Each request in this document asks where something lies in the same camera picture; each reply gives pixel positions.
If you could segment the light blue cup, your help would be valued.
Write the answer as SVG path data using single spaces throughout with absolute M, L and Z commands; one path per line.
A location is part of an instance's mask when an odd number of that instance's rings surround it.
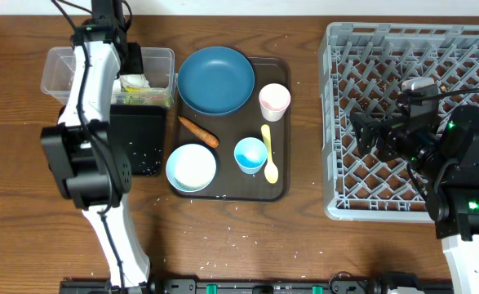
M 262 140 L 246 137 L 237 142 L 233 156 L 242 172 L 254 175 L 266 163 L 268 151 Z

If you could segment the pink cup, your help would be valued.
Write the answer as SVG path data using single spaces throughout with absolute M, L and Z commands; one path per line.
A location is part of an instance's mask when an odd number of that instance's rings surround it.
M 291 93 L 283 85 L 270 83 L 259 92 L 259 105 L 262 116 L 269 122 L 280 120 L 291 102 Z

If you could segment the dark blue plate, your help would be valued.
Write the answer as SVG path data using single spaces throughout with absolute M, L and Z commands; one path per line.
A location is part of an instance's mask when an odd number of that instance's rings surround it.
M 225 116 L 239 110 L 255 88 L 250 61 L 228 47 L 206 47 L 190 55 L 177 78 L 181 100 L 207 116 Z

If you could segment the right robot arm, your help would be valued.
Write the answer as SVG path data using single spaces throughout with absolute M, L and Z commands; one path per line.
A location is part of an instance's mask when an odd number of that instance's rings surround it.
M 453 109 L 442 134 L 435 113 L 379 121 L 349 116 L 359 154 L 372 149 L 382 162 L 406 161 L 409 175 L 427 183 L 418 189 L 450 267 L 456 293 L 479 293 L 479 107 Z

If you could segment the white tissue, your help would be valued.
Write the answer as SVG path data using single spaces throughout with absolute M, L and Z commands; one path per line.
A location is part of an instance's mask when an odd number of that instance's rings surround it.
M 143 74 L 121 75 L 120 83 L 122 89 L 129 91 L 145 91 L 150 88 L 149 81 Z

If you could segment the yellow green snack wrapper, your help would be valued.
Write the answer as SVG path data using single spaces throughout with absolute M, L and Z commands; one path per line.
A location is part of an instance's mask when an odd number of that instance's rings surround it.
M 123 89 L 126 94 L 124 105 L 152 105 L 169 109 L 173 105 L 172 95 L 163 88 L 134 88 Z

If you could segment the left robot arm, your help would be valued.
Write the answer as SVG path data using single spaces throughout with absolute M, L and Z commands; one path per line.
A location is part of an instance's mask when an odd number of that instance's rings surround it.
M 110 135 L 113 84 L 144 71 L 140 45 L 128 42 L 133 15 L 123 0 L 94 1 L 89 20 L 70 38 L 75 72 L 66 106 L 41 145 L 60 194 L 89 221 L 109 264 L 99 285 L 72 282 L 72 293 L 153 293 L 150 260 L 140 246 L 128 204 L 131 164 Z

